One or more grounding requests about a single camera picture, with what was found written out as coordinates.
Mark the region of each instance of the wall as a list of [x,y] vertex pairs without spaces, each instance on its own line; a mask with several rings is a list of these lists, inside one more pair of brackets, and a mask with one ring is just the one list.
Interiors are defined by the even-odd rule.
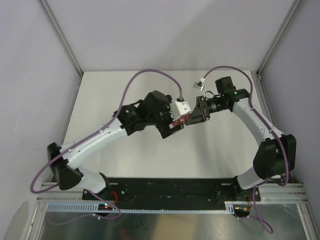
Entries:
[[30,183],[47,145],[62,139],[79,76],[37,1],[1,1],[0,31],[0,239],[17,240],[37,198]]
[[83,71],[256,70],[293,0],[48,0]]
[[294,176],[304,182],[320,225],[320,1],[305,1],[262,74],[275,120],[297,139]]

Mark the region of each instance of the robotic hand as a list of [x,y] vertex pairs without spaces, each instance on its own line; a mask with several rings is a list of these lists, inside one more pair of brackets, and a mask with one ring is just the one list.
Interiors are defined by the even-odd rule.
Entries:
[[[201,80],[194,86],[203,90],[203,82],[204,80]],[[153,91],[144,100],[122,106],[119,115],[108,127],[106,125],[109,124],[109,120],[72,143],[62,146],[50,144],[47,148],[49,160],[66,152],[50,166],[60,189],[68,190],[77,186],[100,196],[104,195],[110,191],[106,176],[81,167],[89,155],[116,140],[144,130],[146,126],[155,126],[165,139],[183,129],[184,124],[189,126],[206,122],[210,119],[210,114],[223,110],[230,110],[238,116],[259,145],[253,166],[245,173],[234,177],[235,189],[247,190],[273,176],[286,173],[286,168],[289,171],[293,170],[296,139],[291,134],[284,135],[261,113],[259,117],[255,113],[257,110],[250,105],[249,93],[245,89],[236,89],[230,77],[221,78],[215,81],[215,84],[219,95],[210,99],[204,95],[198,96],[192,112],[188,102],[177,100],[172,103],[170,95]],[[284,147],[288,166],[285,164],[283,152],[280,151],[278,139]]]

